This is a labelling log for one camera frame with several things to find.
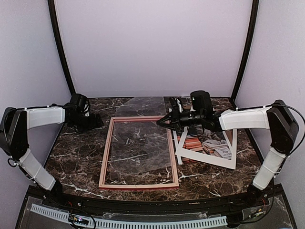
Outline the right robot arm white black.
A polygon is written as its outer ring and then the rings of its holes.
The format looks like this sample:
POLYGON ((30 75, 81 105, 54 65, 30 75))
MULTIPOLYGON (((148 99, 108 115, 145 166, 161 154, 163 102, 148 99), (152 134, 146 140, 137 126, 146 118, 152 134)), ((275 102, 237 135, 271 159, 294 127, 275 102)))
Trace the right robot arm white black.
POLYGON ((285 161, 297 148, 295 141, 299 125, 292 111, 293 108, 282 100, 265 106, 224 111, 215 111, 210 105, 182 112, 174 107, 170 113, 157 121, 157 125, 177 132, 182 132, 192 125, 201 125, 202 128, 213 132, 234 129, 268 130, 271 138, 270 149, 243 197, 243 203, 253 207, 261 200, 263 191, 276 174, 280 173, 285 161))

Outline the white photo mat board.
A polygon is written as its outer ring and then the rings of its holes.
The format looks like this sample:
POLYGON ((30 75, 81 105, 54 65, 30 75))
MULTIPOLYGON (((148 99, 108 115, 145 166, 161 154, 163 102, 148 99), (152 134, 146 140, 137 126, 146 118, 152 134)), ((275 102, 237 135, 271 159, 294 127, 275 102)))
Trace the white photo mat board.
POLYGON ((228 169, 236 169, 236 157, 237 157, 237 130, 233 129, 233 143, 232 146, 229 146, 231 151, 231 160, 216 157, 216 156, 209 156, 207 154, 195 152, 186 148, 183 148, 183 144, 186 140, 188 129, 187 127, 184 128, 184 131, 181 135, 180 141, 176 147, 175 155, 177 157, 184 157, 188 159, 192 159, 195 161, 200 161, 204 163, 208 163, 215 166, 225 167, 228 169))

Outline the red wooden picture frame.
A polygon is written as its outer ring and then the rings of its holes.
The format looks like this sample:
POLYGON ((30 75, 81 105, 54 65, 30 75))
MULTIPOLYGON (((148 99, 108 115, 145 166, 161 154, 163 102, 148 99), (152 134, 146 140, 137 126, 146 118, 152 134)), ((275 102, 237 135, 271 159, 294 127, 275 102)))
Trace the red wooden picture frame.
POLYGON ((157 116, 129 116, 129 117, 112 117, 109 122, 109 128, 107 133, 107 138, 105 142, 105 148, 102 158, 102 166, 100 172, 100 179, 99 179, 99 189, 114 189, 114 190, 148 190, 148 189, 170 189, 170 188, 178 188, 179 187, 179 180, 178 180, 178 172, 176 166, 176 159, 174 155, 174 147, 173 147, 173 140, 171 131, 167 130, 167 140, 168 140, 168 147, 169 147, 169 155, 171 160, 171 169, 172 169, 172 177, 173 182, 169 184, 149 184, 149 185, 107 185, 105 184, 106 180, 106 172, 107 172, 107 165, 108 165, 108 157, 109 151, 111 146, 112 140, 112 133, 114 124, 116 122, 153 122, 158 121, 161 119, 160 115, 157 116))

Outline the clear acrylic sheet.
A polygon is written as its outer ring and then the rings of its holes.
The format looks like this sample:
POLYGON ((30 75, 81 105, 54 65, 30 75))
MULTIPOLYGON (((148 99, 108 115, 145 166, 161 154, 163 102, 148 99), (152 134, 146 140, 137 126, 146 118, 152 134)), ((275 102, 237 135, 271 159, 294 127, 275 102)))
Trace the clear acrylic sheet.
POLYGON ((155 121, 115 122, 107 184, 157 184, 171 176, 167 130, 155 121))

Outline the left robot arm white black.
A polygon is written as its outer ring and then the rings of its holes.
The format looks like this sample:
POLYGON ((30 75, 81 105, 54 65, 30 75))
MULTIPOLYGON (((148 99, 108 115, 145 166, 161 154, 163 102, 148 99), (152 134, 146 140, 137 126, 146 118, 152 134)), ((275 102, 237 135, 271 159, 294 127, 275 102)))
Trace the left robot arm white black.
POLYGON ((103 122, 99 114, 56 105, 8 107, 0 122, 0 147, 8 155, 8 160, 40 188, 49 192, 48 199, 57 208, 63 208, 67 204, 67 197, 62 194, 61 182, 44 168, 36 153, 32 152, 31 131, 63 124, 78 133, 84 133, 102 127, 103 122))

